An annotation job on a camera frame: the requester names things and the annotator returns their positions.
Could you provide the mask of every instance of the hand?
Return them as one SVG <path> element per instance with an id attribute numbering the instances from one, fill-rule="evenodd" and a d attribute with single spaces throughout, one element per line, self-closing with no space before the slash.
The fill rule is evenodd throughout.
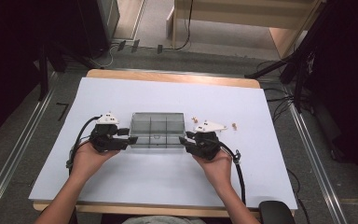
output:
<path id="1" fill-rule="evenodd" d="M 104 162 L 118 154 L 119 150 L 100 153 L 90 142 L 82 145 L 75 155 L 71 177 L 76 177 L 84 183 L 89 180 L 103 165 Z"/>
<path id="2" fill-rule="evenodd" d="M 207 179 L 216 190 L 231 186 L 232 158 L 226 152 L 220 150 L 211 161 L 194 155 L 193 158 L 202 167 Z"/>

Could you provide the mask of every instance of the clear container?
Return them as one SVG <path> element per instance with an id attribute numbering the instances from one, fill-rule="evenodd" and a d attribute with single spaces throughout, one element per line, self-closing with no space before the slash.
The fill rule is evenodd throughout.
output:
<path id="1" fill-rule="evenodd" d="M 185 136 L 183 113 L 134 113 L 130 136 L 138 137 L 132 148 L 181 148 Z"/>

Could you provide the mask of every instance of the table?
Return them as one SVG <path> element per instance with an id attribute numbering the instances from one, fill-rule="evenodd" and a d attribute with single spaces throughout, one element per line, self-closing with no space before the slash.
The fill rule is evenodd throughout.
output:
<path id="1" fill-rule="evenodd" d="M 281 58 L 316 20 L 324 0 L 194 0 L 191 20 L 269 27 Z M 175 0 L 172 46 L 178 19 L 188 19 L 191 0 Z"/>

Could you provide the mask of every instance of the white tabletop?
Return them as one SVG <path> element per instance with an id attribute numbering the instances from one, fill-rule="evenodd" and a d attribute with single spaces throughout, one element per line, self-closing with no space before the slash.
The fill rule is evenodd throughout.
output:
<path id="1" fill-rule="evenodd" d="M 201 84 L 84 77 L 76 99 L 29 196 L 51 201 L 68 177 L 65 163 L 84 123 L 111 111 L 119 128 L 130 128 L 134 112 L 179 112 L 187 131 L 191 118 L 228 126 L 220 141 L 242 155 L 248 207 L 266 200 L 297 209 L 263 90 Z M 237 131 L 231 124 L 237 124 Z M 90 134 L 91 123 L 83 136 Z M 241 195 L 235 166 L 231 181 Z M 131 148 L 121 151 L 95 174 L 79 199 L 86 203 L 158 204 L 203 207 L 224 205 L 199 165 L 184 148 Z"/>

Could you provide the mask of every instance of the person's right hand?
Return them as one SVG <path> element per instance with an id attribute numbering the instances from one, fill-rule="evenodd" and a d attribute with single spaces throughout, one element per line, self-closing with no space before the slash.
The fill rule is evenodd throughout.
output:
<path id="1" fill-rule="evenodd" d="M 231 186 L 231 163 L 232 158 L 226 152 L 220 150 L 211 161 L 194 156 L 212 186 L 218 190 Z"/>

